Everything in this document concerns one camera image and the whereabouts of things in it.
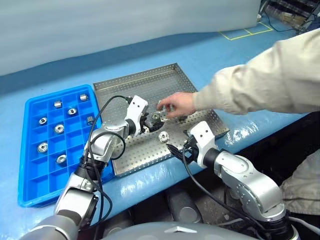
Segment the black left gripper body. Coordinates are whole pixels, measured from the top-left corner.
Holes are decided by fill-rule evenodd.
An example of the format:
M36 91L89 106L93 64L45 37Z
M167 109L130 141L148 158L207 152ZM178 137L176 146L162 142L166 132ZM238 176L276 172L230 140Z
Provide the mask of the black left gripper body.
M143 113L140 117L140 120L139 120L139 125L140 125L140 133L143 134L145 133L146 131L148 133L151 132L150 128L151 128L151 123L148 121L148 116L149 116L149 113L146 112L146 113Z

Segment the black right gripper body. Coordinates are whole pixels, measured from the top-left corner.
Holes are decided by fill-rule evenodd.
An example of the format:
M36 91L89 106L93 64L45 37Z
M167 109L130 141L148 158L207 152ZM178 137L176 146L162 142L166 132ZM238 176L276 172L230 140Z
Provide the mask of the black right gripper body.
M199 155L199 148L197 147L197 141L194 136L188 137L184 142L185 150L190 154L190 156L185 157L186 163L197 162Z

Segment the person bare hand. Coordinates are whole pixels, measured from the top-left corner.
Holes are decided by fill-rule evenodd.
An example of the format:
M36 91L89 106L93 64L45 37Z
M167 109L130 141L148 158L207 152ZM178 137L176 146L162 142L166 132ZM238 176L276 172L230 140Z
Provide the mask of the person bare hand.
M160 100L156 109L160 111L163 107L166 109L167 119L189 116L196 112L193 94L188 92L176 92Z

